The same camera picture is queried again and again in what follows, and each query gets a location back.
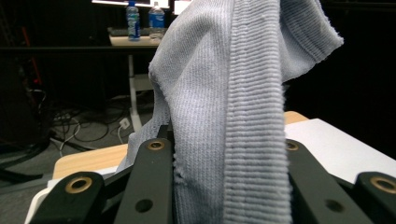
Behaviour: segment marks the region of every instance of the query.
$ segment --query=floor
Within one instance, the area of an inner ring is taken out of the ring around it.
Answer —
[[[142,124],[149,121],[153,110],[153,92],[143,91],[137,96],[138,112]],[[75,108],[63,108],[52,123],[52,137],[49,145],[38,155],[21,163],[7,167],[7,170],[24,175],[43,175],[41,178],[24,184],[11,184],[0,180],[0,223],[23,223],[33,197],[51,179],[55,162],[61,157],[80,153],[83,148],[99,149],[127,143],[133,127],[118,129],[120,121],[129,118],[129,97],[118,97],[108,101],[106,110],[95,112]],[[0,166],[32,153],[21,151],[13,154],[0,154]]]

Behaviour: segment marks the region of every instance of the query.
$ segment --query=white desk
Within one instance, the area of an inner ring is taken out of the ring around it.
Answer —
[[[112,46],[115,47],[148,47],[155,51],[160,44],[159,42],[154,42],[149,39],[148,36],[141,36],[139,41],[129,41],[127,36],[111,36],[110,42]],[[136,75],[134,73],[134,55],[128,55],[129,64],[129,87],[131,92],[131,120],[134,126],[134,131],[137,132],[142,128],[142,122],[140,116],[137,112],[136,107],[136,92],[152,90],[151,83],[149,82],[147,74]]]

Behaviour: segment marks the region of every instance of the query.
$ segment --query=ribbed fabric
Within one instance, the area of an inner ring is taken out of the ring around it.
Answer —
[[[194,0],[149,66],[153,118],[131,134],[119,170],[172,118],[177,223],[291,222],[281,82],[342,39],[318,2],[281,2]]]

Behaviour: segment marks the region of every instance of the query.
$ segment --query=light blue towel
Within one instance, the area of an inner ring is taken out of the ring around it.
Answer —
[[[194,0],[149,66],[153,118],[120,169],[172,117],[178,223],[290,223],[282,81],[343,39],[317,0]]]

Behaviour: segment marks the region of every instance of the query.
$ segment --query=water bottle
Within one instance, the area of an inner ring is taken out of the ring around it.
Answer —
[[[137,41],[140,39],[139,9],[134,6],[134,1],[128,2],[126,8],[126,20],[128,22],[128,39]]]
[[[158,6],[158,2],[154,2],[154,7],[148,12],[149,38],[154,41],[163,39],[164,31],[164,12]]]

